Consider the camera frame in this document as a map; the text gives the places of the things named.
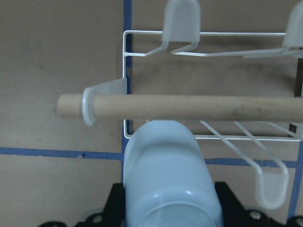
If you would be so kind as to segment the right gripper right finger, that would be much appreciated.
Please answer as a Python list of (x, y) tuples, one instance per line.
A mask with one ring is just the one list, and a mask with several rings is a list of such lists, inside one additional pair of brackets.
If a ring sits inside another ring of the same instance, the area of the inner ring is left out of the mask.
[(215, 182), (223, 211), (225, 227), (266, 227), (267, 216), (257, 210), (246, 210), (226, 182)]

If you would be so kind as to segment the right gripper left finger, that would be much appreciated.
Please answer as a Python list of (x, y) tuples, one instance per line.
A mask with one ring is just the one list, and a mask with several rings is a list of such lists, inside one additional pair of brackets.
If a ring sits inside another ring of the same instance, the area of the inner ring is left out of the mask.
[(125, 218), (125, 189), (122, 183), (114, 183), (101, 212), (89, 215), (79, 227), (120, 227)]

